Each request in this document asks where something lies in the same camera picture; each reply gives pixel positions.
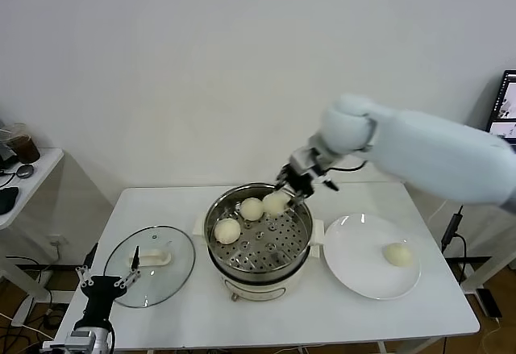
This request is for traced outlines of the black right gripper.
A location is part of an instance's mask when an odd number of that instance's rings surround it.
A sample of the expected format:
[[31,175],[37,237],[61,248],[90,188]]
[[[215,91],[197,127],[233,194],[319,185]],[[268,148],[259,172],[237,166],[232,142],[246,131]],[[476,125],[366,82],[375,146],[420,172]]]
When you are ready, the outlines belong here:
[[305,199],[314,194],[312,186],[313,178],[308,173],[298,174],[295,170],[289,169],[289,164],[284,165],[277,174],[275,189],[282,189],[288,185],[292,191],[288,191],[288,208],[302,205]]

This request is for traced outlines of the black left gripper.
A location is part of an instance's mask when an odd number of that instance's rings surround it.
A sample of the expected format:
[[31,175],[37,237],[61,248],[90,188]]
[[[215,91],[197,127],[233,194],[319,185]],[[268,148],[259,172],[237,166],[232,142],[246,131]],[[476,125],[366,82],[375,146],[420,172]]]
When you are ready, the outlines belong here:
[[83,264],[76,267],[82,293],[88,298],[83,311],[83,320],[87,323],[100,323],[108,320],[116,298],[122,296],[122,289],[128,289],[140,278],[139,246],[135,248],[130,270],[124,277],[91,276],[90,269],[98,249],[96,243],[86,254]]

